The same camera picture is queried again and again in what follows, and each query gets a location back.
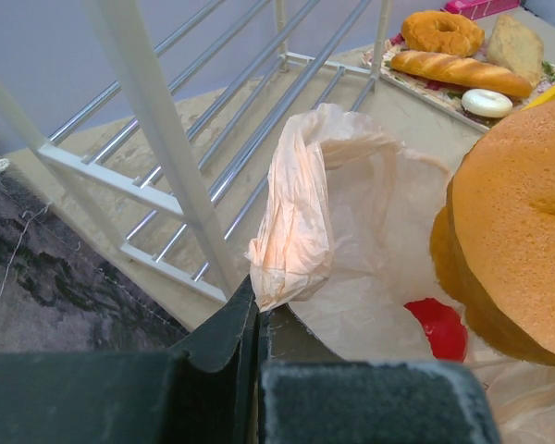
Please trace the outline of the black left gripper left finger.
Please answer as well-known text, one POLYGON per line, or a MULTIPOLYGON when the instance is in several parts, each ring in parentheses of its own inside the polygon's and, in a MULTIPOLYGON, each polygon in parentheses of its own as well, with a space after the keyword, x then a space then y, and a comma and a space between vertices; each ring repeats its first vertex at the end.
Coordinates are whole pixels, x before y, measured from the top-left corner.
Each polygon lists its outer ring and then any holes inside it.
POLYGON ((249 280, 162 351, 0 354, 0 443, 245 443, 258 310, 249 280))

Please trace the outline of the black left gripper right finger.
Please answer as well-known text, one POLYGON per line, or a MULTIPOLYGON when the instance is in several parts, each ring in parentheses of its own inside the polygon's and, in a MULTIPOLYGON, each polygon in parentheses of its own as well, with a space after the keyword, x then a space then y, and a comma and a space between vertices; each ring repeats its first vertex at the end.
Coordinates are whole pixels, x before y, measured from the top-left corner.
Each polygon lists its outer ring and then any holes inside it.
POLYGON ((348 362, 288 306, 260 316, 261 443, 499 443, 480 382, 445 361, 348 362))

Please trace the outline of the red apple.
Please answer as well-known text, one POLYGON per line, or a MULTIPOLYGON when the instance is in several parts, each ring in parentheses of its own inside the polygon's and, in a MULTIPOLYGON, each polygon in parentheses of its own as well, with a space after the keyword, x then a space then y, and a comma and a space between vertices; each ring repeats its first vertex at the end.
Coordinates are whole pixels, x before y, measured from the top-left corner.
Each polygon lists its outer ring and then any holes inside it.
POLYGON ((453 308, 434 298, 407 302, 404 307, 420 323, 435 358, 464 362, 468 334, 453 308))

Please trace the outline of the translucent orange plastic bag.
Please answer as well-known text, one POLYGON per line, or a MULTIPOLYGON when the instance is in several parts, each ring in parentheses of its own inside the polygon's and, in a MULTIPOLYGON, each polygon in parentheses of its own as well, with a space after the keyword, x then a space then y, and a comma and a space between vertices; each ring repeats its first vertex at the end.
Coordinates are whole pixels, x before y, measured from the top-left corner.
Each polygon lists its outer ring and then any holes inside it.
POLYGON ((555 367, 492 351, 439 286, 428 238, 450 172, 364 114, 322 104, 290 117, 247 257, 263 312, 288 306, 345 361, 445 361, 480 382, 499 443, 555 443, 555 367), (434 298, 468 334, 463 363, 434 357, 407 302, 434 298))

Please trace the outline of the cream canvas tote bag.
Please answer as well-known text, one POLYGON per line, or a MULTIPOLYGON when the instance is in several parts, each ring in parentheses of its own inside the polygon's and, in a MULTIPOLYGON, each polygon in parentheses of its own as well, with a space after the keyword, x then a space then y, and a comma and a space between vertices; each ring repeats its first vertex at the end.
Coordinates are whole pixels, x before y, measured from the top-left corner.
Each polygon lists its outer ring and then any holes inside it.
POLYGON ((187 334, 0 160, 0 352, 149 351, 187 334))

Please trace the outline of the large brown muffin bread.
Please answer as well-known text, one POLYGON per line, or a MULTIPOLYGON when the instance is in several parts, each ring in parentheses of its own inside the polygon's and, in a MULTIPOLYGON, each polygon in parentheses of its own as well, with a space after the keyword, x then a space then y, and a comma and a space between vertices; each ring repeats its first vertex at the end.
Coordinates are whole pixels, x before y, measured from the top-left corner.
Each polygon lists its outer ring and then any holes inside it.
POLYGON ((504 118, 464 155, 429 249, 478 337, 555 366, 555 100, 504 118))

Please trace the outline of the white glazed doughnut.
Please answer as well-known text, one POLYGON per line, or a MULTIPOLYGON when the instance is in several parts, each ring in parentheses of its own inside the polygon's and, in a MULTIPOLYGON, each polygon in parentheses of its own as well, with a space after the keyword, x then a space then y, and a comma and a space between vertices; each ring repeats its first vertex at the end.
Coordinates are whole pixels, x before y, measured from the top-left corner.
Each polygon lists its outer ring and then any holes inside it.
POLYGON ((462 108, 479 117, 501 118, 511 113, 512 101, 499 92, 471 89, 462 95, 462 108))

